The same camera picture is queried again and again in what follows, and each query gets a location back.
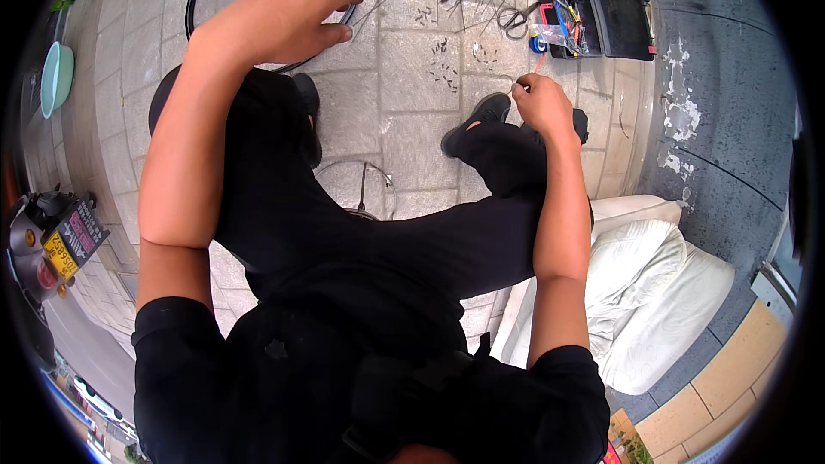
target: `black shoe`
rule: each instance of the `black shoe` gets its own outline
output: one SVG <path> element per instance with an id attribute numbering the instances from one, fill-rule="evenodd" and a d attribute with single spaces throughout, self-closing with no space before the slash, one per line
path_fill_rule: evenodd
<path id="1" fill-rule="evenodd" d="M 301 99 L 304 101 L 307 115 L 312 117 L 312 137 L 304 143 L 304 155 L 309 166 L 314 169 L 321 163 L 321 158 L 324 156 L 324 151 L 321 149 L 321 140 L 318 139 L 318 109 L 321 107 L 321 99 L 318 97 L 318 89 L 315 88 L 315 83 L 306 74 L 295 74 L 292 80 L 301 95 Z"/>
<path id="2" fill-rule="evenodd" d="M 572 110 L 572 128 L 576 131 L 578 135 L 578 139 L 582 141 L 582 145 L 587 143 L 587 115 L 578 108 L 573 108 Z M 529 135 L 535 143 L 539 144 L 540 146 L 544 145 L 544 140 L 541 138 L 541 135 L 536 132 L 535 129 L 532 129 L 527 123 L 521 124 L 521 130 Z"/>
<path id="3" fill-rule="evenodd" d="M 469 119 L 458 128 L 450 129 L 441 139 L 441 152 L 450 158 L 458 157 L 457 147 L 459 139 L 473 122 L 504 122 L 510 113 L 510 98 L 506 94 L 496 93 L 488 95 L 476 104 Z"/>

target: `plastic bag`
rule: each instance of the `plastic bag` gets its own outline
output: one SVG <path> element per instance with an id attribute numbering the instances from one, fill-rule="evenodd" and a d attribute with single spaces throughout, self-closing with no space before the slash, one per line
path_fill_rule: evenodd
<path id="1" fill-rule="evenodd" d="M 544 45 L 561 45 L 569 48 L 567 38 L 564 36 L 564 31 L 560 25 L 532 24 L 530 35 L 531 37 L 538 37 L 539 42 Z"/>

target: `white cloth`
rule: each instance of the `white cloth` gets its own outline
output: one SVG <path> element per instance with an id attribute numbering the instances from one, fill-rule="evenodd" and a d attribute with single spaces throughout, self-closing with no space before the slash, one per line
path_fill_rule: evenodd
<path id="1" fill-rule="evenodd" d="M 597 202 L 596 226 L 606 222 L 611 229 L 599 230 L 591 249 L 585 291 L 591 351 L 606 385 L 638 395 L 710 323 L 733 285 L 733 266 L 684 240 L 667 222 L 681 215 L 671 201 L 636 196 L 601 205 L 606 208 Z M 508 303 L 505 316 L 510 312 L 513 322 L 502 323 L 494 348 L 502 362 L 520 367 L 530 346 L 535 285 L 530 289 L 518 304 Z"/>

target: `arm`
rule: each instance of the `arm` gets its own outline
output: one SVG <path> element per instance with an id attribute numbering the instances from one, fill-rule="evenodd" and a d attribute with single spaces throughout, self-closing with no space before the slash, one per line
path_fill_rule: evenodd
<path id="1" fill-rule="evenodd" d="M 584 286 L 590 260 L 590 213 L 572 104 L 550 78 L 528 74 L 513 85 L 521 117 L 544 139 L 547 192 L 533 249 L 537 280 L 527 366 L 566 345 L 589 348 Z"/>
<path id="2" fill-rule="evenodd" d="M 303 61 L 352 30 L 322 24 L 362 0 L 236 0 L 192 35 L 146 156 L 137 309 L 183 296 L 210 309 L 209 254 L 223 188 L 224 128 L 256 64 Z"/>

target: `yellow license plate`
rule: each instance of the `yellow license plate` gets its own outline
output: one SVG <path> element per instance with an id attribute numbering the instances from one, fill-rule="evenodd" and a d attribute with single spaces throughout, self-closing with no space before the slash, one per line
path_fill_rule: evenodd
<path id="1" fill-rule="evenodd" d="M 58 232 L 54 232 L 54 234 L 49 237 L 46 243 L 43 244 L 43 249 L 46 250 L 49 255 L 49 260 L 52 265 L 55 266 L 60 276 L 63 277 L 64 281 L 68 281 L 74 273 L 77 273 L 79 269 L 77 262 L 75 262 L 72 255 L 68 253 L 66 244 L 63 243 L 63 237 L 61 237 Z"/>

